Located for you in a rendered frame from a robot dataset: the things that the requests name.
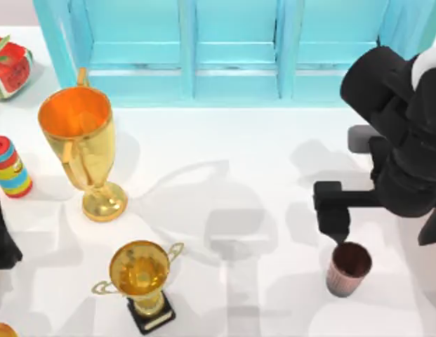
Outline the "pink ribbed cup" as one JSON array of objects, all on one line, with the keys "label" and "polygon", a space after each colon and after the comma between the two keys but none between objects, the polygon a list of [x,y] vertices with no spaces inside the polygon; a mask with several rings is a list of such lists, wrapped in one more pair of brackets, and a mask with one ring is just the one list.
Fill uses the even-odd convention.
[{"label": "pink ribbed cup", "polygon": [[372,268],[367,249],[355,242],[339,244],[331,255],[326,273],[326,286],[333,295],[347,298],[361,284]]}]

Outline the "pale grey rounded box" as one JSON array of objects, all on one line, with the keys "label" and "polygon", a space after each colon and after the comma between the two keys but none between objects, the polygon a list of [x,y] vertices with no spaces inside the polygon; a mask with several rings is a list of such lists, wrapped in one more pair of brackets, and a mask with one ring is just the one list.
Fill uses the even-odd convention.
[{"label": "pale grey rounded box", "polygon": [[354,125],[348,129],[348,149],[355,154],[368,154],[369,140],[379,136],[377,131],[369,125]]}]

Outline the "light blue rack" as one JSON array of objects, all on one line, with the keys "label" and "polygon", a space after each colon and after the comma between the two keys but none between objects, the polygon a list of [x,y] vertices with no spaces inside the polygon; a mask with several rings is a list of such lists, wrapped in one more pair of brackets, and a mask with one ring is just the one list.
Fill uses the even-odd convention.
[{"label": "light blue rack", "polygon": [[364,52],[418,51],[414,0],[33,0],[62,87],[113,105],[332,106]]}]

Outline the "gold trophy with black base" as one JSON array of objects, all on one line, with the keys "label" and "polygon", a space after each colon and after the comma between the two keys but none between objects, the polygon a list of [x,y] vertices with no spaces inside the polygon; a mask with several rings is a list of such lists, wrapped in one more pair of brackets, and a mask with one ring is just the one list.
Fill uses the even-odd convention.
[{"label": "gold trophy with black base", "polygon": [[165,251],[160,245],[137,240],[119,248],[109,264],[108,281],[95,284],[95,295],[119,293],[127,298],[128,310],[142,335],[147,335],[176,318],[164,293],[172,262],[182,253],[176,242]]}]

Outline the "tall gold trophy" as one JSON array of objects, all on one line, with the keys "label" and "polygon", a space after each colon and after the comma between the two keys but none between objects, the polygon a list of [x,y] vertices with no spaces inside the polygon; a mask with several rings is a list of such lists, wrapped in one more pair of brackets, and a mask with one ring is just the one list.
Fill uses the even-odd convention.
[{"label": "tall gold trophy", "polygon": [[109,98],[78,71],[77,85],[42,103],[38,121],[71,184],[81,190],[82,210],[95,222],[118,218],[126,209],[125,191],[108,176],[115,158],[115,127]]}]

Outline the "red blue yellow striped can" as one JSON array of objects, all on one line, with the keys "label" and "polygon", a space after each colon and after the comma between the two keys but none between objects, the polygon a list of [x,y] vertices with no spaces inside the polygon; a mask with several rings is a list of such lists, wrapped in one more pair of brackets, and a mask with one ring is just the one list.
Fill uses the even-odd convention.
[{"label": "red blue yellow striped can", "polygon": [[10,198],[24,197],[32,189],[32,179],[6,136],[0,136],[0,187]]}]

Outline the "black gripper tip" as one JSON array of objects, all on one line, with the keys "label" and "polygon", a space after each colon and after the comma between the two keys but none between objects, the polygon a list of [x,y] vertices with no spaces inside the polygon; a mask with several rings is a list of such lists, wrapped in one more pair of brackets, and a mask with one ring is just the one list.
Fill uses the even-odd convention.
[{"label": "black gripper tip", "polygon": [[0,270],[11,270],[21,260],[22,252],[6,227],[0,204]]}]

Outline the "watermelon print box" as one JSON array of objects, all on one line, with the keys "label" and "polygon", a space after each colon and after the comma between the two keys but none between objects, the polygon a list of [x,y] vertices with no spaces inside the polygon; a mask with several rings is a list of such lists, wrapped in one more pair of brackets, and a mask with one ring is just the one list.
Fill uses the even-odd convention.
[{"label": "watermelon print box", "polygon": [[29,80],[33,55],[24,46],[0,37],[0,100],[14,96]]}]

